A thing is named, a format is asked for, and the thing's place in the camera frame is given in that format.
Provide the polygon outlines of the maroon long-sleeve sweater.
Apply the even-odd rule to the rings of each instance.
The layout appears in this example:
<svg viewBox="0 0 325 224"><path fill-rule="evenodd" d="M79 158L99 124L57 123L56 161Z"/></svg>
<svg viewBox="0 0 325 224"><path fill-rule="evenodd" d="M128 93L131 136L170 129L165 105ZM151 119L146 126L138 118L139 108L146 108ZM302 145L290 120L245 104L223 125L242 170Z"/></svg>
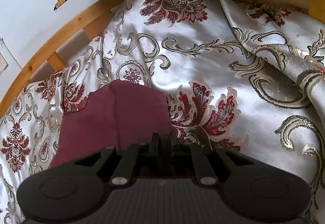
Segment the maroon long-sleeve sweater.
<svg viewBox="0 0 325 224"><path fill-rule="evenodd" d="M50 167L101 150L125 150L150 142L154 133L163 140L171 122L163 92L128 81L115 80L89 94L81 110L63 115L58 149Z"/></svg>

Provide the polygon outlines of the white floral satin bedspread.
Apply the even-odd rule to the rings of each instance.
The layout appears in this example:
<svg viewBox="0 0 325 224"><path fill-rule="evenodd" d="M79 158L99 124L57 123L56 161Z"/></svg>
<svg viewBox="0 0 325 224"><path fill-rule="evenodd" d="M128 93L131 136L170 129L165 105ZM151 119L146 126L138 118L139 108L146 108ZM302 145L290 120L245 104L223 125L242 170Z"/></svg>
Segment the white floral satin bedspread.
<svg viewBox="0 0 325 224"><path fill-rule="evenodd" d="M125 0L72 65L27 85L1 118L1 223L16 191L50 168L63 115L128 81L163 92L183 143L225 147L294 173L324 223L324 25L233 0Z"/></svg>

